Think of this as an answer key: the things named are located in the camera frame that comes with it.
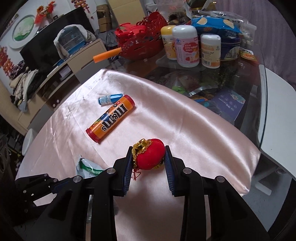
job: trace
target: yellow lid bottle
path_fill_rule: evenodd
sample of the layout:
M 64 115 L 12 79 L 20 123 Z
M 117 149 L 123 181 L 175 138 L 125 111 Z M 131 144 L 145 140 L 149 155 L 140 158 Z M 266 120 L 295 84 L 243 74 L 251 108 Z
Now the yellow lid bottle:
M 163 39 L 163 45 L 165 47 L 165 53 L 168 59 L 177 60 L 175 52 L 175 43 L 172 35 L 172 29 L 175 25 L 168 25 L 161 28 L 161 37 Z

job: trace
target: cardboard box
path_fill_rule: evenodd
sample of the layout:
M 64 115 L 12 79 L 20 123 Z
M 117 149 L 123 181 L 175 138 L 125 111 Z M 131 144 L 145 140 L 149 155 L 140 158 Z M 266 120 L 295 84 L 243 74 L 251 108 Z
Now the cardboard box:
M 143 7 L 139 0 L 108 0 L 118 24 L 136 24 L 145 16 Z
M 111 23 L 105 23 L 105 24 L 100 25 L 99 28 L 100 28 L 101 33 L 106 32 L 106 31 L 112 29 L 112 24 Z
M 105 24 L 105 23 L 112 23 L 111 17 L 104 17 L 98 19 L 99 25 Z
M 108 7 L 107 4 L 99 5 L 99 6 L 96 7 L 96 9 L 97 9 L 97 10 L 105 10 L 105 11 L 107 11 L 107 12 L 110 11 L 110 10 L 109 10 L 109 7 Z
M 106 11 L 106 10 L 97 10 L 96 11 L 96 15 L 99 18 L 104 18 L 104 17 L 110 17 L 110 11 Z

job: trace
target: round wall painting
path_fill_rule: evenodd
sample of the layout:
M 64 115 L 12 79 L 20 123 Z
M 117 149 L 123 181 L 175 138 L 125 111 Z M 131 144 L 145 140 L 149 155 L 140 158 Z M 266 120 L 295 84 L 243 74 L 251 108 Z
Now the round wall painting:
M 16 41 L 22 41 L 28 37 L 34 27 L 34 19 L 32 16 L 28 16 L 22 19 L 14 29 L 13 38 Z
M 34 15 L 26 15 L 13 24 L 12 34 L 10 35 L 11 40 L 9 41 L 11 48 L 21 48 L 35 36 L 39 29 L 39 24 L 34 24 L 34 21 Z

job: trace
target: pink satin cloth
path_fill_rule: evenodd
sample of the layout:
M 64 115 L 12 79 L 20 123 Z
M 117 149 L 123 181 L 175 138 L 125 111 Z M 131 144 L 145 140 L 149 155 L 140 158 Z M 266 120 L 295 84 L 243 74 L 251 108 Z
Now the pink satin cloth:
M 129 95 L 136 106 L 97 144 L 85 130 L 110 107 L 100 106 L 97 99 L 117 93 Z M 209 178 L 224 176 L 241 195 L 248 193 L 260 157 L 244 134 L 202 105 L 149 80 L 102 69 L 47 121 L 17 178 L 43 173 L 59 180 L 73 177 L 79 155 L 108 168 L 142 138 L 162 140 L 187 167 Z M 40 199 L 39 204 L 51 199 Z M 116 201 L 119 241 L 180 239 L 184 198 L 172 196 L 163 166 L 142 171 L 131 180 L 127 195 Z

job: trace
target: red cap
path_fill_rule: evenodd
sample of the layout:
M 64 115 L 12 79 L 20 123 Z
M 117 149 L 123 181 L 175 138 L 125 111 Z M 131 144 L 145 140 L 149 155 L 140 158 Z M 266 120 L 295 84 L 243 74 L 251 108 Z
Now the red cap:
M 86 129 L 86 133 L 89 135 L 89 137 L 94 141 L 94 142 L 96 142 L 96 143 L 98 143 L 101 139 L 100 138 L 98 138 L 97 136 L 96 136 L 96 134 L 95 133 L 93 133 L 93 131 L 90 129 L 90 128 L 88 128 L 88 129 Z
M 133 107 L 135 106 L 135 102 L 133 101 L 133 99 L 131 97 L 129 97 L 128 95 L 124 95 L 123 97 L 125 97 L 131 103 L 131 105 Z

